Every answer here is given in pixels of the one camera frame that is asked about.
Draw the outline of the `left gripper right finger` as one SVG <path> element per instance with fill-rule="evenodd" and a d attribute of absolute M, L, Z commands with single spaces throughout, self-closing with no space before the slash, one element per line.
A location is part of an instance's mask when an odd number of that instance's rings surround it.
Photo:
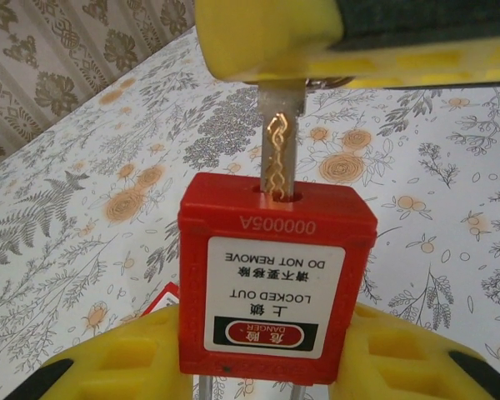
<path fill-rule="evenodd" d="M 500 373 L 471 348 L 358 304 L 333 399 L 500 399 Z"/>

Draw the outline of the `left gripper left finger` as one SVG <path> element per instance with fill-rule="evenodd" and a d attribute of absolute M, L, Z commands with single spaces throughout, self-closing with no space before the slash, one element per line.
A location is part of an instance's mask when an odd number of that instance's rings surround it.
<path fill-rule="evenodd" d="M 28 399 L 190 399 L 192 377 L 179 368 L 178 306 L 70 347 L 27 381 Z"/>

